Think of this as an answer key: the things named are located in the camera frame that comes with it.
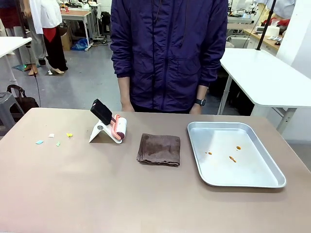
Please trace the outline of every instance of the black pole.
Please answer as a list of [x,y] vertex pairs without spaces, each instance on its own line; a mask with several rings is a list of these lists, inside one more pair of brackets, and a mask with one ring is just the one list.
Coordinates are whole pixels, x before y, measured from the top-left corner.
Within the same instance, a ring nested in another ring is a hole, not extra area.
[[21,30],[23,32],[23,38],[27,38],[26,30],[25,30],[24,22],[23,22],[23,16],[21,14],[21,8],[20,8],[19,0],[15,0],[15,4],[16,4],[16,10],[17,10],[19,24],[20,24]]
[[270,20],[271,20],[272,14],[273,14],[273,9],[274,9],[275,5],[276,5],[276,0],[273,0],[272,6],[271,6],[271,9],[270,9],[268,18],[267,18],[267,22],[264,25],[264,29],[263,29],[263,32],[262,32],[262,35],[261,35],[261,38],[260,38],[260,41],[258,43],[258,47],[257,47],[256,50],[260,50],[260,48],[261,48],[261,44],[263,42],[264,35],[266,35],[266,32],[267,32],[267,29],[268,29],[268,26],[269,26],[269,23],[270,23]]

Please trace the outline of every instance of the person in purple jacket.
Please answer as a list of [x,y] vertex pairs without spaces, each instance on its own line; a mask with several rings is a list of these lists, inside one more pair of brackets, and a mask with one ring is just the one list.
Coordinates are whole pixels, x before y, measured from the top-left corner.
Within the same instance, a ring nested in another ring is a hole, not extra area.
[[112,0],[123,111],[200,114],[225,51],[227,0]]

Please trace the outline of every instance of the hand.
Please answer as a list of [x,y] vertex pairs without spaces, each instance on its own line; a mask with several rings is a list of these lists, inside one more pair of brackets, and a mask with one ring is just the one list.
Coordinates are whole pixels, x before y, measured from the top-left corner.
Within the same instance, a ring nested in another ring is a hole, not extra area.
[[201,105],[195,103],[189,113],[193,115],[200,115],[201,111],[202,111]]
[[24,15],[27,17],[27,18],[30,18],[31,17],[31,10],[29,7],[25,7],[24,9]]
[[122,104],[122,112],[135,112],[131,102],[128,103],[121,103]]

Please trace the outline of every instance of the jacket zipper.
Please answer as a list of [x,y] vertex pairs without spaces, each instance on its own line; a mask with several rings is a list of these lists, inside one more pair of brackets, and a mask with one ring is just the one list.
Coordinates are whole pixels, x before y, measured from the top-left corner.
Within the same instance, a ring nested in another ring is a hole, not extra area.
[[171,35],[172,35],[172,26],[173,26],[173,15],[174,15],[174,7],[175,7],[175,1],[173,1],[173,7],[172,7],[172,12],[171,12],[171,21],[170,21],[170,26],[169,26],[169,35],[168,35],[168,40],[166,43],[166,56],[165,56],[165,65],[164,65],[164,77],[163,77],[163,100],[161,104],[161,110],[163,110],[164,107],[164,100],[166,96],[166,74],[167,74],[167,68],[168,68],[168,55],[169,55],[169,49],[170,49],[170,44],[171,44]]

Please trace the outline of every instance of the black trousers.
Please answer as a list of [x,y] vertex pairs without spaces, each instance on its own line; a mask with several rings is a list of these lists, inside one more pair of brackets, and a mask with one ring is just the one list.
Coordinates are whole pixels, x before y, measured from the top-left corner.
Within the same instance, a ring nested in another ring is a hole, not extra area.
[[157,110],[157,109],[152,109],[152,108],[144,108],[144,107],[140,107],[134,103],[132,103],[132,106],[135,110],[135,112],[139,112],[139,113],[179,113],[179,114],[189,114],[191,109],[188,110],[183,110],[183,111],[172,111],[172,112],[165,112],[165,111],[161,111],[161,110]]
[[56,27],[56,34],[51,42],[45,37],[45,35],[43,35],[43,37],[45,48],[47,49],[48,53],[47,59],[49,61],[49,64],[54,69],[60,69],[61,71],[68,70],[68,67],[66,66],[66,60],[64,56],[62,40],[60,38],[59,28]]

